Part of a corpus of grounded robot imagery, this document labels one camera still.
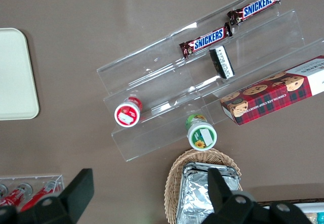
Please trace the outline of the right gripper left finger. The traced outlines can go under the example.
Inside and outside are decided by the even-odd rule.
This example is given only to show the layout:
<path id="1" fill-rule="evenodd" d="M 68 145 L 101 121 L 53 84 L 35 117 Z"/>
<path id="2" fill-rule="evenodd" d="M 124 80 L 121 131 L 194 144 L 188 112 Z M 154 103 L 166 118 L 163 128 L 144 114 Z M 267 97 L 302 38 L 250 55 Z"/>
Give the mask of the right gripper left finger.
<path id="1" fill-rule="evenodd" d="M 84 168 L 61 193 L 47 194 L 21 211 L 17 223 L 77 223 L 93 195 L 93 170 Z"/>

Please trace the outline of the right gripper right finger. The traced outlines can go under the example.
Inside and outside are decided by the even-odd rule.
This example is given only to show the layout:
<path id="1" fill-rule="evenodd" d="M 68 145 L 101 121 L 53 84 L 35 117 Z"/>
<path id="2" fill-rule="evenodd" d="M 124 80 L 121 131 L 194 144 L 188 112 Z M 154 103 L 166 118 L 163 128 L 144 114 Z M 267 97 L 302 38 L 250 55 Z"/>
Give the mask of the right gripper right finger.
<path id="1" fill-rule="evenodd" d="M 203 223 L 269 223 L 267 210 L 244 192 L 234 194 L 216 168 L 208 169 L 208 195 L 214 212 Z"/>

